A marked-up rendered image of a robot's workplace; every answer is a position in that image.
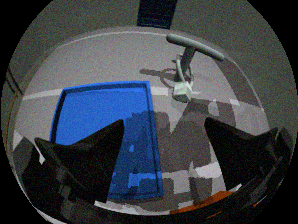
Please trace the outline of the blue tray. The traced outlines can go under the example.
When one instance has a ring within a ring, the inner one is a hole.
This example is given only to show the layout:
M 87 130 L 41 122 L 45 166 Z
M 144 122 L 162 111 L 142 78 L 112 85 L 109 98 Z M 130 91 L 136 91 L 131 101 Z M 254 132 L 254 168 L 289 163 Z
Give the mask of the blue tray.
M 49 141 L 63 145 L 124 120 L 124 140 L 106 198 L 140 200 L 164 196 L 149 80 L 63 88 L 52 120 Z

